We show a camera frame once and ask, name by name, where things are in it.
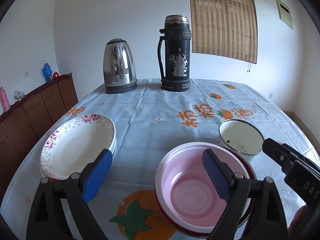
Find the striped bamboo blind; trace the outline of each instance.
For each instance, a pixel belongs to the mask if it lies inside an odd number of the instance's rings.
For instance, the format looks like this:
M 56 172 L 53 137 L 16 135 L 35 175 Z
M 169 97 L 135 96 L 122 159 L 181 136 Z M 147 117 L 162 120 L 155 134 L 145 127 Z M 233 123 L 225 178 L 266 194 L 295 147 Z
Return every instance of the striped bamboo blind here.
M 192 52 L 257 63 L 254 0 L 190 0 Z

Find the pink thermos bottle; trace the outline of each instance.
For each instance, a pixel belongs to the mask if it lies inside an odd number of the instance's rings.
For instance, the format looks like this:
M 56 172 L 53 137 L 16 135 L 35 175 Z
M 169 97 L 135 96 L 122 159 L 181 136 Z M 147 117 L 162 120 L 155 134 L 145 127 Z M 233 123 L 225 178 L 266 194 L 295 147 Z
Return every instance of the pink thermos bottle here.
M 5 93 L 5 90 L 0 87 L 0 100 L 1 100 L 1 104 L 3 106 L 3 109 L 5 111 L 8 111 L 10 109 L 10 105 L 9 105 L 9 101 L 7 98 L 7 94 Z

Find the pink bowl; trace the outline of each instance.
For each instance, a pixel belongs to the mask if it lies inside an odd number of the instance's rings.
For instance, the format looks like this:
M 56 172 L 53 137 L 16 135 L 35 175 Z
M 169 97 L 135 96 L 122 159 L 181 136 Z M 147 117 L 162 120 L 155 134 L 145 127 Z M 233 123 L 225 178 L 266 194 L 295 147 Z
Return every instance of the pink bowl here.
M 225 200 L 219 198 L 202 164 L 202 152 L 209 148 L 233 172 L 239 171 L 249 178 L 243 164 L 228 150 L 210 143 L 192 142 L 164 156 L 155 180 L 156 197 L 166 215 L 182 228 L 201 234 L 213 230 L 227 206 Z

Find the light blue tablecloth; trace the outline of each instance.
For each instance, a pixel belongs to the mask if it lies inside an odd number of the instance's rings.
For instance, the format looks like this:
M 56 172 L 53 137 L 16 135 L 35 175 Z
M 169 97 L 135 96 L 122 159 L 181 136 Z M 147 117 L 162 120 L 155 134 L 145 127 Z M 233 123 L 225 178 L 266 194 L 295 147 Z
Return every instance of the light blue tablecloth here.
M 193 141 L 217 143 L 218 127 L 224 120 L 221 115 L 227 117 L 232 114 L 236 119 L 247 120 L 265 138 L 287 143 L 320 164 L 315 149 L 296 124 L 247 85 L 191 80 L 190 89 L 179 93 L 161 90 L 160 87 L 159 79 L 144 79 L 139 80 L 134 91 L 108 95 L 102 85 L 81 100 L 38 141 L 15 173 L 0 208 L 5 221 L 19 239 L 25 239 L 31 204 L 42 178 L 39 171 L 42 147 L 59 125 L 81 114 L 104 114 L 116 125 L 118 146 L 113 166 L 97 197 L 89 202 L 92 214 L 110 240 L 125 239 L 119 230 L 121 226 L 109 222 L 117 215 L 124 198 L 139 190 L 153 190 L 156 168 L 172 148 Z M 258 179 L 274 178 L 287 222 L 290 222 L 297 209 L 304 205 L 302 199 L 284 183 L 281 168 L 265 154 L 260 154 L 251 164 Z M 63 205 L 71 231 L 75 238 L 81 239 L 65 201 Z M 236 238 L 240 237 L 243 229 L 242 226 L 238 230 Z M 176 231 L 170 239 L 191 238 Z

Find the blue thermos bottle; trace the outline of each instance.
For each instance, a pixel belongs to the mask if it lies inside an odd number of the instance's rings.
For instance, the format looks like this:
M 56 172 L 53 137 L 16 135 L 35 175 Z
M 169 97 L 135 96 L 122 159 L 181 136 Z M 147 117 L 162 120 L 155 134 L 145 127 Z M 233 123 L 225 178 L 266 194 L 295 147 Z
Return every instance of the blue thermos bottle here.
M 45 82 L 48 83 L 53 80 L 52 78 L 52 70 L 48 63 L 44 64 L 44 68 L 42 69 L 42 75 L 45 77 Z

